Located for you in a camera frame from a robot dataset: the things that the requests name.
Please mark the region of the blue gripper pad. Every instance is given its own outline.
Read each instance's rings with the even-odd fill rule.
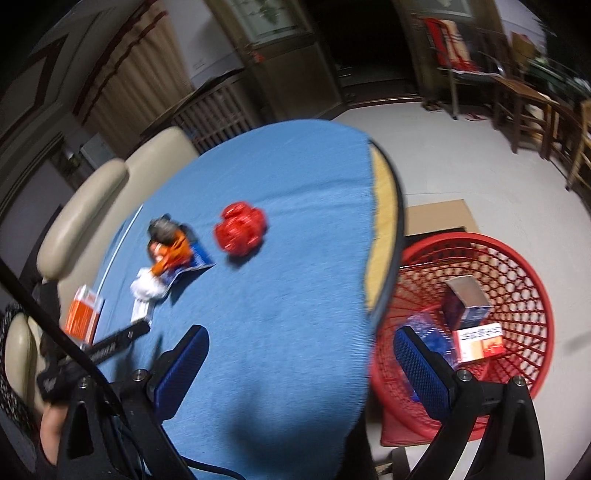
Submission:
[[[453,368],[432,352],[409,326],[394,335],[394,355],[433,420],[445,421],[455,396]]]
[[[209,352],[209,334],[193,325],[173,350],[164,352],[152,369],[148,398],[160,423],[173,418]]]

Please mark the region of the dark doorway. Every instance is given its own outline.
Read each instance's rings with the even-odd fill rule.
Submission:
[[[392,0],[304,0],[324,37],[347,103],[417,96]]]

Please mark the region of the basket rim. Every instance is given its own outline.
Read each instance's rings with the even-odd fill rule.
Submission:
[[[414,245],[411,245],[410,247],[404,250],[404,252],[402,253],[401,265],[408,265],[408,263],[411,262],[413,258],[416,257],[421,251],[449,240],[468,240],[472,241],[473,243],[483,245],[485,247],[494,248],[498,252],[506,255],[507,257],[512,258],[517,264],[519,264],[519,266],[525,271],[526,275],[529,276],[529,278],[535,285],[535,288],[537,289],[538,294],[540,295],[540,300],[542,301],[542,304],[545,308],[545,328],[547,332],[544,362],[540,366],[538,376],[535,379],[535,384],[530,390],[531,398],[535,398],[540,388],[544,384],[544,380],[548,374],[548,371],[550,370],[550,364],[552,362],[552,356],[554,353],[554,315],[552,312],[550,297],[546,292],[544,284],[542,283],[540,277],[535,272],[533,267],[529,264],[529,262],[527,262],[525,258],[523,258],[519,253],[517,253],[508,245],[505,245],[503,242],[495,238],[482,235],[481,233],[451,232],[429,236],[427,238],[424,238],[423,240],[418,241]],[[398,421],[400,421],[404,426],[430,439],[436,433],[433,430],[433,428],[415,422],[414,418],[412,416],[409,416],[406,413],[406,411],[398,405],[398,402],[396,402],[392,397],[389,396],[388,392],[385,389],[384,383],[381,381],[381,374],[376,361],[376,355],[377,349],[374,349],[369,366],[370,382],[380,402],[385,408],[387,408],[388,412],[394,415],[398,419]]]

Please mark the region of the beige leather chair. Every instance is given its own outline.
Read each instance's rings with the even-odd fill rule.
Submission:
[[[181,129],[164,130],[126,161],[111,160],[78,189],[53,223],[37,257],[46,280],[57,280],[63,325],[78,287],[92,285],[105,252],[122,222],[176,172],[198,156]],[[45,368],[38,354],[41,332],[20,314],[8,331],[6,371],[15,392],[37,412],[43,402],[35,387]]]

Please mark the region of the yellow table edge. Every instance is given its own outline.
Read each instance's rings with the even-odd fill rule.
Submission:
[[[392,263],[400,206],[388,159],[373,144],[369,150],[374,169],[375,213],[374,241],[365,270],[365,304],[371,312],[382,293]]]

